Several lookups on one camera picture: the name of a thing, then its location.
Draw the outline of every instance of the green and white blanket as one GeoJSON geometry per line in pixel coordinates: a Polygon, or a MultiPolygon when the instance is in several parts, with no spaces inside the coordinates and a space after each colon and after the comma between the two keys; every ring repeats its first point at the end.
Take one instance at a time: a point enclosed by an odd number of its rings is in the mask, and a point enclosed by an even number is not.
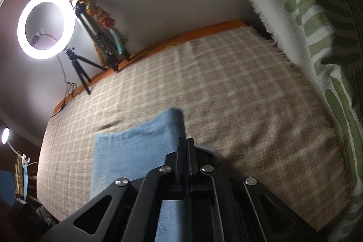
{"type": "Polygon", "coordinates": [[[278,47],[310,81],[340,135],[352,196],[329,240],[343,240],[363,211],[363,1],[251,2],[278,47]]]}

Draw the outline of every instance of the mattress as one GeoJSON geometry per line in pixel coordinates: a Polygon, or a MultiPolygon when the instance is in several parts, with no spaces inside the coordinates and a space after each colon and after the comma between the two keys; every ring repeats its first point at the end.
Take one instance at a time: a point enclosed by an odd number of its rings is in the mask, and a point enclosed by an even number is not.
{"type": "Polygon", "coordinates": [[[334,129],[297,69],[253,28],[165,49],[91,86],[50,118],[37,195],[63,220],[89,201],[94,139],[168,107],[229,174],[255,176],[316,229],[347,204],[334,129]]]}

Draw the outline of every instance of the white cable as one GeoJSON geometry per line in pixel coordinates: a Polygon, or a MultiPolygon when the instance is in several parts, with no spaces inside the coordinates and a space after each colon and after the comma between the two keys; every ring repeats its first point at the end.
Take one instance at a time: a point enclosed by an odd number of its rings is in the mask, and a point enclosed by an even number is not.
{"type": "Polygon", "coordinates": [[[28,164],[28,165],[27,165],[27,167],[28,167],[29,165],[36,164],[36,163],[39,163],[39,161],[32,162],[32,163],[28,164]]]}
{"type": "Polygon", "coordinates": [[[17,154],[20,159],[22,159],[22,156],[18,152],[16,152],[15,149],[10,145],[9,140],[7,140],[6,142],[8,143],[9,147],[14,151],[14,153],[17,154]]]}

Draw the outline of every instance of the lamp light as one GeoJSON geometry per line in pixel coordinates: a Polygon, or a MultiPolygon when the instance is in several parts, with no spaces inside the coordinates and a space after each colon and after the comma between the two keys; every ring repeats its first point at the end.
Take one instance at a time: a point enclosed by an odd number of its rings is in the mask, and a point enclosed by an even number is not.
{"type": "Polygon", "coordinates": [[[5,128],[1,137],[2,143],[5,144],[8,141],[8,138],[9,138],[9,129],[5,128]]]}
{"type": "Polygon", "coordinates": [[[31,0],[26,7],[23,9],[23,12],[20,15],[18,22],[18,40],[23,51],[30,57],[36,59],[48,59],[59,52],[61,52],[69,43],[73,31],[74,31],[74,23],[75,23],[75,14],[73,11],[73,7],[69,0],[31,0]],[[42,2],[52,2],[54,3],[62,12],[64,19],[64,31],[59,40],[49,49],[36,49],[34,48],[28,41],[27,36],[25,34],[25,24],[27,23],[28,16],[30,12],[42,2]]]}

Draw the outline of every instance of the tripod leg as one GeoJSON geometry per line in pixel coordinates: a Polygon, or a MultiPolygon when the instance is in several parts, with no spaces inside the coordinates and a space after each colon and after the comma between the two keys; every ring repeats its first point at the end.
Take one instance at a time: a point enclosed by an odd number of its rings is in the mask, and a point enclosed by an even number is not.
{"type": "Polygon", "coordinates": [[[83,69],[83,67],[81,66],[81,65],[79,65],[78,64],[78,66],[79,66],[79,69],[80,69],[80,71],[81,71],[81,73],[84,75],[84,77],[89,81],[89,82],[91,82],[92,81],[92,79],[90,79],[90,77],[88,76],[88,74],[86,73],[86,71],[83,69]]]}
{"type": "Polygon", "coordinates": [[[81,67],[81,65],[79,65],[79,63],[78,63],[78,61],[77,61],[77,60],[73,60],[73,61],[72,61],[72,65],[73,65],[73,67],[74,67],[75,71],[77,72],[78,77],[79,77],[79,79],[81,80],[81,82],[82,82],[82,84],[83,84],[84,88],[86,89],[86,91],[87,91],[88,95],[90,95],[90,94],[91,94],[91,91],[90,91],[90,89],[88,88],[88,86],[87,86],[87,84],[86,84],[85,80],[84,80],[84,79],[83,79],[83,77],[82,77],[82,74],[84,74],[84,73],[85,73],[85,72],[84,72],[84,70],[83,70],[83,68],[81,67]]]}
{"type": "Polygon", "coordinates": [[[107,70],[107,68],[102,67],[102,66],[100,66],[100,65],[98,65],[98,64],[96,64],[96,63],[94,63],[94,62],[90,61],[89,59],[86,59],[86,58],[81,57],[81,56],[78,56],[78,55],[75,55],[75,56],[76,56],[76,59],[81,60],[81,61],[83,61],[83,62],[85,62],[85,63],[87,63],[87,64],[90,64],[90,65],[92,65],[92,66],[94,66],[94,67],[97,67],[97,68],[99,68],[99,69],[101,69],[101,70],[104,70],[104,71],[106,71],[106,70],[107,70]]]}
{"type": "Polygon", "coordinates": [[[130,54],[128,53],[128,50],[123,47],[123,56],[127,61],[130,61],[130,54]]]}

